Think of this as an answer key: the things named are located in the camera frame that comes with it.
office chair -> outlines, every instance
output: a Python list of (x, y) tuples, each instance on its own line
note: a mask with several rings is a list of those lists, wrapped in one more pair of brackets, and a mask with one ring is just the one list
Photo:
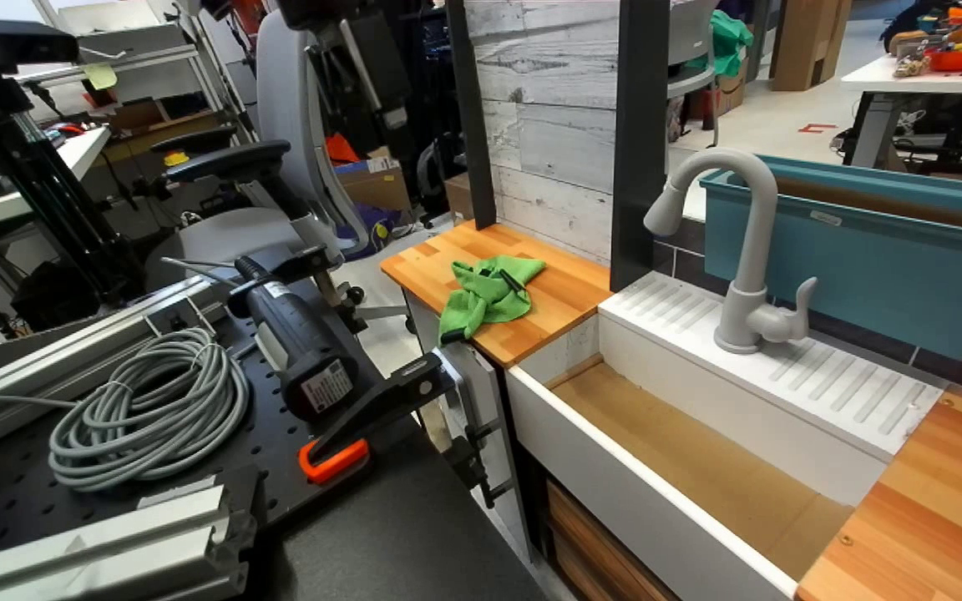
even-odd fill
[[(297, 252), (323, 243), (329, 260), (342, 264), (345, 254), (369, 244), (369, 231), (325, 151), (316, 77), (306, 58), (306, 46), (315, 41), (309, 32), (290, 30), (280, 11), (262, 19), (256, 71), (257, 126), (263, 141), (217, 149), (165, 172), (170, 182), (194, 182), (211, 175), (236, 182), (259, 206), (188, 225), (159, 244), (146, 262), (149, 289), (183, 276), (183, 270), (161, 262), (161, 256), (221, 262), (272, 246)], [(186, 141), (179, 142), (182, 148)], [(338, 239), (337, 224), (348, 225), (354, 239)], [(358, 289), (352, 292), (352, 300), (359, 301)], [(405, 305), (356, 309), (362, 320), (407, 314)]]
[(707, 54), (703, 71), (683, 68), (667, 81), (667, 99), (709, 88), (711, 115), (715, 122), (711, 145), (718, 145), (718, 84), (715, 73), (715, 49), (711, 40), (711, 13), (718, 0), (688, 0), (671, 4), (671, 41), (667, 49), (667, 64), (677, 65)]

blue plastic tub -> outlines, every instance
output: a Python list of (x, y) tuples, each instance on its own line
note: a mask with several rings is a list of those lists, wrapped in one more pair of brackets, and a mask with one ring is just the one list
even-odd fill
[[(962, 182), (761, 157), (779, 179), (962, 210)], [(748, 220), (740, 176), (706, 188), (705, 269), (733, 279)], [(815, 311), (962, 361), (962, 228), (780, 194), (767, 264), (772, 294), (791, 301), (818, 277)]]

faucet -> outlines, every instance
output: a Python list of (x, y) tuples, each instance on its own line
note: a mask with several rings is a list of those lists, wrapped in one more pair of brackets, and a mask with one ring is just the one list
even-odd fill
[(767, 255), (778, 209), (778, 183), (767, 164), (758, 156), (738, 149), (711, 148), (692, 155), (667, 180), (656, 199), (645, 227), (653, 235), (668, 236), (678, 231), (685, 206), (685, 194), (692, 180), (706, 169), (729, 169), (741, 175), (752, 191), (737, 276), (730, 282), (722, 317), (715, 328), (715, 343), (730, 353), (746, 355), (759, 350), (762, 336), (770, 342), (799, 340), (808, 335), (808, 302), (818, 278), (808, 278), (797, 288), (797, 310), (790, 311), (767, 303)]

black pegboard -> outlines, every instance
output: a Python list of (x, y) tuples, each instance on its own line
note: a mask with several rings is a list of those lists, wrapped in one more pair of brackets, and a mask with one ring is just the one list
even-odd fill
[[(309, 303), (324, 307), (309, 282), (298, 282), (291, 288)], [(362, 347), (340, 319), (332, 311), (323, 311), (323, 318), (343, 339), (347, 349), (362, 359), (356, 386), (377, 384), (381, 380), (377, 368), (364, 359)], [(214, 327), (218, 331), (218, 342), (233, 350), (248, 345), (255, 334), (255, 327), (249, 321), (225, 318)], [(328, 425), (332, 416), (313, 426), (290, 414), (281, 400), (279, 381), (258, 350), (241, 357), (240, 364), (251, 381), (251, 403), (243, 422), (216, 452), (172, 478), (130, 482), (100, 493), (78, 493), (61, 486), (47, 465), (47, 441), (64, 411), (50, 412), (3, 438), (0, 441), (0, 550), (118, 516), (135, 509), (142, 497), (167, 488), (210, 475), (224, 478), (231, 472), (248, 471), (249, 467), (259, 474), (252, 511), (262, 530), (300, 513), (308, 503), (337, 490), (369, 468), (369, 463), (364, 463), (320, 487), (307, 482), (296, 460), (298, 450), (320, 434), (321, 427)]]

wooden countertop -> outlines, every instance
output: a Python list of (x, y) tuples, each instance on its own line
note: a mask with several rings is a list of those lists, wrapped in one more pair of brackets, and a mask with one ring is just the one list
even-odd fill
[(962, 388), (927, 414), (797, 596), (962, 601)]
[(596, 313), (610, 296), (610, 271), (580, 256), (508, 228), (491, 225), (478, 231), (473, 221), (389, 256), (381, 270), (405, 290), (439, 313), (451, 290), (461, 288), (451, 273), (452, 261), (473, 265), (496, 255), (540, 259), (547, 266), (526, 290), (534, 302), (530, 312), (509, 323), (484, 324), (473, 343), (501, 366), (512, 366), (545, 342)]

